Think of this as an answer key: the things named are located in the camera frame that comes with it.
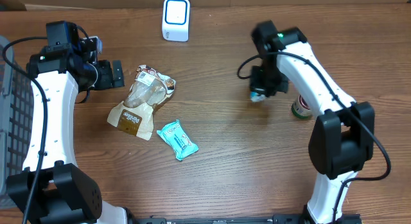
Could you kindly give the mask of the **teal tissue pack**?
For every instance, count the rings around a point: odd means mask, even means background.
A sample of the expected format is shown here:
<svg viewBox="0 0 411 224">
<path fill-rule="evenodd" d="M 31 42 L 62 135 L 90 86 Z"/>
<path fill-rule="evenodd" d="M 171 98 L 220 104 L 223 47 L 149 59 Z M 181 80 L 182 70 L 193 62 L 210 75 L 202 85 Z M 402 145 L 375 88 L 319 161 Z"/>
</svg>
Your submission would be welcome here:
<svg viewBox="0 0 411 224">
<path fill-rule="evenodd" d="M 251 92 L 250 93 L 250 100 L 253 103 L 259 103 L 262 102 L 264 100 L 266 100 L 266 96 L 264 94 L 259 94 L 257 92 Z"/>
</svg>

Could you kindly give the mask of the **jar with green lid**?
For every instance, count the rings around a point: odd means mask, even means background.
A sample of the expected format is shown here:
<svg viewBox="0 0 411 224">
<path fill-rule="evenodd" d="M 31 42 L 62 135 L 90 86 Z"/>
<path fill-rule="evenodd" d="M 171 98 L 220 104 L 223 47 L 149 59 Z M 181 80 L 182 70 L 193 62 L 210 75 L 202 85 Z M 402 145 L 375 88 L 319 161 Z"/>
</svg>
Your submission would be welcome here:
<svg viewBox="0 0 411 224">
<path fill-rule="evenodd" d="M 301 95 L 293 102 L 291 107 L 292 113 L 299 119 L 309 119 L 313 113 Z"/>
</svg>

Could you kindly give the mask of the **beige brown bread bag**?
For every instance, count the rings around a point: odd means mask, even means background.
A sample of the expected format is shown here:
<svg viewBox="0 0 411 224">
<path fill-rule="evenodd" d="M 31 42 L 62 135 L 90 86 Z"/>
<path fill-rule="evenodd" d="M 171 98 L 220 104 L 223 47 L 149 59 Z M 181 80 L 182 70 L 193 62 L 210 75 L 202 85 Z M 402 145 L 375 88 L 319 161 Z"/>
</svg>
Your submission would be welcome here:
<svg viewBox="0 0 411 224">
<path fill-rule="evenodd" d="M 177 82 L 147 65 L 140 65 L 128 96 L 109 113 L 107 122 L 127 134 L 150 140 L 153 113 L 173 96 Z"/>
</svg>

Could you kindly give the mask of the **large teal wipes pack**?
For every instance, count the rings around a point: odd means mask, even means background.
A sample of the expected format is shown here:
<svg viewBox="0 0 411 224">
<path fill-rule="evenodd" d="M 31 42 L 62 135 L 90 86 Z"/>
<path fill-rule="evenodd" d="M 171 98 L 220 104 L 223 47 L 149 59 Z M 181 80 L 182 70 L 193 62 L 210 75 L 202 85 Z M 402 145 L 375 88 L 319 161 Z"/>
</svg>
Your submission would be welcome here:
<svg viewBox="0 0 411 224">
<path fill-rule="evenodd" d="M 198 146 L 191 141 L 178 119 L 158 130 L 157 135 L 173 149 L 179 161 L 198 151 Z"/>
</svg>

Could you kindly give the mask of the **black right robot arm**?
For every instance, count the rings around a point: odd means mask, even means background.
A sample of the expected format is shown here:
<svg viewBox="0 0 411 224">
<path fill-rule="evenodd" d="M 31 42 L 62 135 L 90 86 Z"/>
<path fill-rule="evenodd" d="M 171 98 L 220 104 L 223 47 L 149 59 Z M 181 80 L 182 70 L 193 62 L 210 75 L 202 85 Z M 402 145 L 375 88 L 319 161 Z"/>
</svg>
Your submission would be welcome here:
<svg viewBox="0 0 411 224">
<path fill-rule="evenodd" d="M 277 31 L 265 21 L 251 37 L 262 59 L 249 76 L 251 100 L 287 92 L 292 82 L 299 92 L 293 113 L 315 118 L 308 144 L 318 172 L 313 194 L 301 215 L 275 215 L 274 223 L 361 223 L 360 215 L 343 214 L 342 204 L 351 180 L 372 159 L 374 109 L 357 103 L 333 81 L 299 28 Z"/>
</svg>

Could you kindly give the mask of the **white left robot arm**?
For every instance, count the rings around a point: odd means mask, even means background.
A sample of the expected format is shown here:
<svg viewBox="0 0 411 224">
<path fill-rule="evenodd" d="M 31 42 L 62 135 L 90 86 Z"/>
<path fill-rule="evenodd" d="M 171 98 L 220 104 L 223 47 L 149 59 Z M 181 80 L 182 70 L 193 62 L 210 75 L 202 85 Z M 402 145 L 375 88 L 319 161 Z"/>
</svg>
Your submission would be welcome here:
<svg viewBox="0 0 411 224">
<path fill-rule="evenodd" d="M 74 155 L 78 93 L 114 86 L 110 64 L 97 59 L 101 49 L 97 36 L 49 39 L 26 66 L 34 102 L 30 145 L 22 172 L 6 179 L 24 223 L 134 223 L 126 208 L 103 201 Z"/>
</svg>

